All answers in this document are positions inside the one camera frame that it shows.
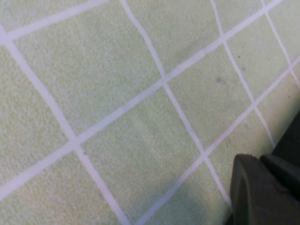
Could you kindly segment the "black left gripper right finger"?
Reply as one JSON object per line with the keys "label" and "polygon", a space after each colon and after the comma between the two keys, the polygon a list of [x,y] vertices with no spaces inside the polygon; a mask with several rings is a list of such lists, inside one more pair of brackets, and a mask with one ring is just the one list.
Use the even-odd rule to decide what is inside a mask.
{"label": "black left gripper right finger", "polygon": [[260,160],[271,174],[300,200],[300,168],[272,154],[264,154]]}

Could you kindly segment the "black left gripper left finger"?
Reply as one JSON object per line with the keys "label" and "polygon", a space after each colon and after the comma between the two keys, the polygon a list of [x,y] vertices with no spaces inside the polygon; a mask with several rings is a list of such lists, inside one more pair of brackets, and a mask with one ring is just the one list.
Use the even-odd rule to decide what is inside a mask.
{"label": "black left gripper left finger", "polygon": [[230,185],[232,225],[298,225],[300,201],[263,162],[252,155],[234,157]]}

